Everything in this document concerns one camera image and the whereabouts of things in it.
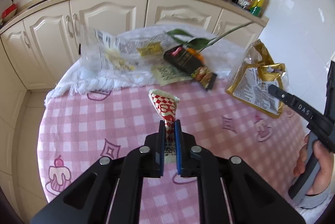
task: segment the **cabinet handle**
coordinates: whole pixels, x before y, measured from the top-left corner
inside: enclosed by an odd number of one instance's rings
[[[73,33],[70,31],[70,27],[69,27],[69,21],[70,21],[70,17],[69,17],[69,15],[66,15],[66,26],[67,26],[67,30],[69,32],[69,37],[73,38]]]
[[[31,46],[30,46],[30,43],[27,43],[26,37],[27,37],[26,31],[23,31],[23,41],[27,45],[28,49],[30,49]]]
[[[222,28],[222,21],[219,21],[219,24],[217,25],[217,32],[216,32],[217,35],[220,35],[221,28]]]
[[[73,18],[73,28],[74,28],[74,33],[76,34],[76,36],[79,36],[78,30],[77,30],[77,14],[73,13],[72,15]]]
[[[190,17],[183,17],[183,16],[179,16],[178,14],[172,14],[171,15],[172,18],[175,18],[175,19],[178,19],[178,20],[182,20],[182,21],[192,21],[192,22],[197,22],[198,19],[193,17],[193,18],[190,18]]]

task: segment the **human hand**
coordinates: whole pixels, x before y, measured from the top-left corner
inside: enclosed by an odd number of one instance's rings
[[[305,161],[307,159],[307,143],[309,135],[304,139],[306,145],[304,145],[300,152],[299,158],[296,161],[296,166],[293,169],[293,175],[295,177],[300,176],[305,172]],[[333,166],[334,166],[334,155],[332,152],[329,152],[320,141],[317,141],[313,145],[313,152],[315,157],[319,160],[320,170],[316,175],[312,187],[308,190],[307,195],[313,196],[322,193],[330,184]]]

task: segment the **red container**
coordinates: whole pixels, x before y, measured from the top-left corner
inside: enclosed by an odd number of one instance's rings
[[[12,4],[9,8],[7,8],[1,15],[1,18],[4,19],[9,13],[11,13],[13,10],[17,9],[16,4]]]

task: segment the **white tile wall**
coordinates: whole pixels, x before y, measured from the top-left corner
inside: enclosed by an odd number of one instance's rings
[[[0,0],[0,11],[9,4]],[[335,52],[334,0],[271,0],[266,16],[260,38],[274,60],[287,65],[290,90],[323,112],[326,68]]]

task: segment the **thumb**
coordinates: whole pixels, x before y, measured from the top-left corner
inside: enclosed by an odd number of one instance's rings
[[[329,159],[329,151],[321,144],[320,141],[314,143],[313,151],[315,157],[319,160],[321,172],[326,174],[333,171]]]

